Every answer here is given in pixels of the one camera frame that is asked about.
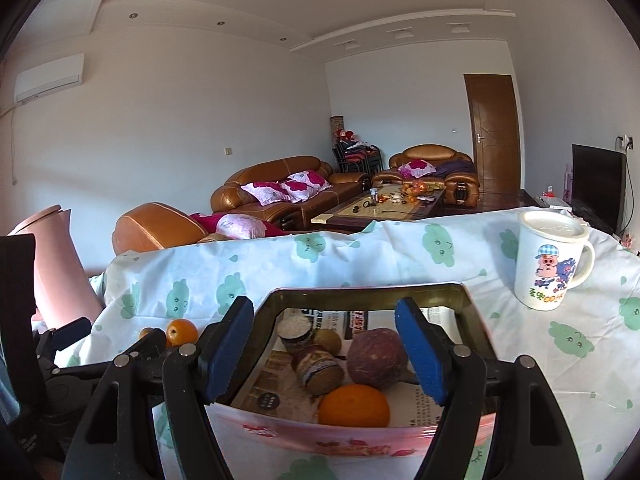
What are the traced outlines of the small brown round fruit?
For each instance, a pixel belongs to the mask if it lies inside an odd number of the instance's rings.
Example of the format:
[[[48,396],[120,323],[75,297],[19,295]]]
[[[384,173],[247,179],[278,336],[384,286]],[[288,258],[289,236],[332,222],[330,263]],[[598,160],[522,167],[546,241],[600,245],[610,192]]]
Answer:
[[[153,327],[142,328],[142,330],[140,330],[140,333],[138,335],[138,339],[144,338],[146,335],[149,335],[149,333],[152,333],[153,330],[154,330]]]

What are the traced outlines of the orange fruit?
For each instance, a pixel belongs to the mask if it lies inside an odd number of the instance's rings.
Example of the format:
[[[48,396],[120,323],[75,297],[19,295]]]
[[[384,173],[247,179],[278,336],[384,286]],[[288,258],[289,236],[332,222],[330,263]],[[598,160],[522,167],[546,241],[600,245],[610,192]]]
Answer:
[[[385,428],[390,424],[390,404],[378,389],[358,384],[341,386],[327,394],[318,408],[320,425]]]
[[[195,344],[198,341],[198,328],[186,318],[175,318],[167,326],[166,339],[168,347]]]

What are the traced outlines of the small yellow-brown fruit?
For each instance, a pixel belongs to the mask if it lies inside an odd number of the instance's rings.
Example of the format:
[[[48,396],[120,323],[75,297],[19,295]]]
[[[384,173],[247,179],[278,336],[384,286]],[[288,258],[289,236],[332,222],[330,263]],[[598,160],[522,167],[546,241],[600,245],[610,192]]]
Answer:
[[[342,351],[342,338],[335,330],[319,328],[314,332],[314,344],[326,349],[332,356],[338,356]]]

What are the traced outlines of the pink Genji tin box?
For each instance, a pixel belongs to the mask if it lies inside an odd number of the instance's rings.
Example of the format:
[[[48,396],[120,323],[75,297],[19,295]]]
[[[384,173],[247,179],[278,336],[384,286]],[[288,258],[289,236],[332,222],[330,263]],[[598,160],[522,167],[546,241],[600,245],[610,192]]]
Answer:
[[[216,434],[324,455],[425,453],[442,408],[422,391],[401,349],[394,310],[404,297],[455,344],[494,357],[487,328],[460,284],[276,289],[259,301],[227,393],[207,410]],[[387,426],[320,424],[323,390],[353,382],[382,391]]]

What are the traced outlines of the pink electric kettle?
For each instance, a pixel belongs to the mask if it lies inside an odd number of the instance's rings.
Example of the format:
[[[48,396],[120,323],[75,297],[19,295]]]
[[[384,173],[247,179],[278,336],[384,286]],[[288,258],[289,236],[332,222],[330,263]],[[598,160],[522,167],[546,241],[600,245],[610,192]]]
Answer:
[[[47,328],[76,318],[94,322],[103,310],[70,237],[70,210],[53,205],[20,222],[9,236],[32,234],[36,241],[35,300]]]

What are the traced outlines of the light purple passion fruit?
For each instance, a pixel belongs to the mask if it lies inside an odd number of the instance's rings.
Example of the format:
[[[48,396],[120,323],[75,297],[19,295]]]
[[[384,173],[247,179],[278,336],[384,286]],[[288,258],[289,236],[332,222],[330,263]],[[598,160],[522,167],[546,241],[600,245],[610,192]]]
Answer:
[[[356,334],[347,352],[346,367],[355,384],[384,390],[408,370],[408,356],[398,333],[376,328]]]

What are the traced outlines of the small yogurt cup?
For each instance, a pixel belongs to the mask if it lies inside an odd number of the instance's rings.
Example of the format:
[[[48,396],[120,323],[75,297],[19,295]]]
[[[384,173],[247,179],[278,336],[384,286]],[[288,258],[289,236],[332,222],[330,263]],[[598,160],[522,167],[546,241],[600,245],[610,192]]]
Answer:
[[[289,354],[306,348],[311,342],[313,330],[311,322],[302,314],[293,314],[277,325],[277,335]]]

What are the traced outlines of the white cartoon mug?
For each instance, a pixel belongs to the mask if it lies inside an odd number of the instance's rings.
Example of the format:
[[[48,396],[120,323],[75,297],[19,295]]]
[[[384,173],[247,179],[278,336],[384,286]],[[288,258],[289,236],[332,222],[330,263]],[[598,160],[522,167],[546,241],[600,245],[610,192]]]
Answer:
[[[596,253],[584,222],[549,209],[520,213],[514,295],[529,309],[552,311],[590,277]]]

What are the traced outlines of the light pink cushion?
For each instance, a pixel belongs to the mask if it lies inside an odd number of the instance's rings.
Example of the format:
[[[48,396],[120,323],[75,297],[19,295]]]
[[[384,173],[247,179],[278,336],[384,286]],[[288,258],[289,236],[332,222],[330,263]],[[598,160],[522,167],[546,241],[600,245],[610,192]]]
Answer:
[[[266,236],[267,229],[255,217],[247,214],[225,214],[216,224],[216,233],[232,240],[254,240]]]

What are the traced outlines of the wooden coffee table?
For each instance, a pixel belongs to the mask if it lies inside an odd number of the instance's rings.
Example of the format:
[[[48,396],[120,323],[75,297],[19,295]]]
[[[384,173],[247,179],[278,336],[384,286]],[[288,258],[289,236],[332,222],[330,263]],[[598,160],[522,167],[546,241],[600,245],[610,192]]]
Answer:
[[[358,232],[376,221],[418,221],[434,217],[445,203],[442,188],[412,197],[401,185],[385,185],[376,192],[364,192],[347,203],[338,205],[311,219],[316,229]]]

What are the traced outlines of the pink floral pillow left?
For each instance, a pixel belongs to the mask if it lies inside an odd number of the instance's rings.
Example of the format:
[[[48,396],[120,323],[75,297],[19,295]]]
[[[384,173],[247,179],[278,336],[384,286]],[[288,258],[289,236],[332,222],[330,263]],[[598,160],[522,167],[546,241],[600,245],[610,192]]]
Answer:
[[[275,203],[289,203],[291,196],[278,182],[255,181],[241,186],[244,192],[247,192],[262,206],[268,206]]]

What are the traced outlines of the black television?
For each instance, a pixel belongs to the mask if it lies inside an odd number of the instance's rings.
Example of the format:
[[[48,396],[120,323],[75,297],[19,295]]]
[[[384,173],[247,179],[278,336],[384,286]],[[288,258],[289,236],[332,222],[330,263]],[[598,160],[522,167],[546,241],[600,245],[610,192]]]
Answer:
[[[572,211],[597,229],[620,234],[626,193],[626,156],[573,144]]]

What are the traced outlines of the brown leather long sofa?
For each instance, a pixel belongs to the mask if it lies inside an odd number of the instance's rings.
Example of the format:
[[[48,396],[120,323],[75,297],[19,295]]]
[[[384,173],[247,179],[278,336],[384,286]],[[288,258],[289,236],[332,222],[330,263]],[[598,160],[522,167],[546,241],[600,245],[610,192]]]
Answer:
[[[336,174],[314,156],[285,157],[239,170],[213,192],[216,214],[249,214],[284,230],[304,230],[311,219],[366,190],[369,176]]]

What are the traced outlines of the brown wooden door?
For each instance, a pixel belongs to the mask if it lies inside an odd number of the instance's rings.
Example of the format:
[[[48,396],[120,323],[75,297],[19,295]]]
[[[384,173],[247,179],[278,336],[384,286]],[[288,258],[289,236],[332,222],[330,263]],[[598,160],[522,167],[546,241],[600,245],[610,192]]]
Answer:
[[[509,75],[465,74],[480,189],[515,194],[521,187],[518,108]]]

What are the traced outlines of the white wall air conditioner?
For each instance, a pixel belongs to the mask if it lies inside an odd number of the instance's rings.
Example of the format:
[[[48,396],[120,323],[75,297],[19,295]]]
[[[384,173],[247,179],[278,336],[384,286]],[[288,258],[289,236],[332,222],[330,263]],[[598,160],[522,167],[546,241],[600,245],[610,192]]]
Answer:
[[[24,105],[82,84],[85,55],[75,54],[24,70],[16,76],[14,103]]]

